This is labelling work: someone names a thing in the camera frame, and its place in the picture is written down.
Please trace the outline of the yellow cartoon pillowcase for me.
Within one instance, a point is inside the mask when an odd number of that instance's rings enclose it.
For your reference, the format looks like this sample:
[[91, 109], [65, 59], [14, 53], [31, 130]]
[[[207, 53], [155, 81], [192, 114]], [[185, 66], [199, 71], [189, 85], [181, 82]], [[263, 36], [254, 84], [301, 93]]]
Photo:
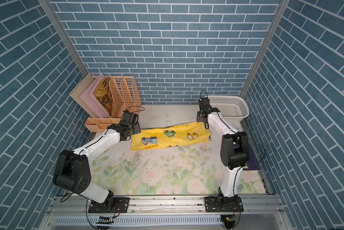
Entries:
[[131, 138], [131, 150], [153, 150], [194, 145], [211, 141], [211, 133], [202, 122], [165, 128], [143, 129]]

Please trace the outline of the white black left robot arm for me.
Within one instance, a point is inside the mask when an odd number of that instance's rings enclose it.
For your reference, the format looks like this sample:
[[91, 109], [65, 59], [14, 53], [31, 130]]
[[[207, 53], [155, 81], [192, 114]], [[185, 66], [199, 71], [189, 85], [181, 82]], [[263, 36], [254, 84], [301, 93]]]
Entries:
[[123, 112], [117, 124], [111, 124], [99, 137], [74, 150], [63, 150], [56, 162], [53, 184], [91, 201], [91, 211], [114, 210], [114, 194], [97, 184], [91, 175], [92, 162], [111, 146], [140, 133], [138, 114]]

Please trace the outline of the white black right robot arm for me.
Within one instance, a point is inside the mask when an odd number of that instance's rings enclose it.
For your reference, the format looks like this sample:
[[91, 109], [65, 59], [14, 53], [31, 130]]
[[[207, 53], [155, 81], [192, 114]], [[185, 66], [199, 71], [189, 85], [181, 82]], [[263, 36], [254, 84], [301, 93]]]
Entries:
[[220, 159], [226, 167], [217, 197], [205, 199], [206, 211], [242, 212], [238, 185], [240, 173], [250, 159], [248, 136], [233, 128], [222, 117], [220, 110], [210, 105], [208, 97], [200, 98], [198, 103], [197, 121], [203, 122], [206, 129], [214, 128], [221, 135]]

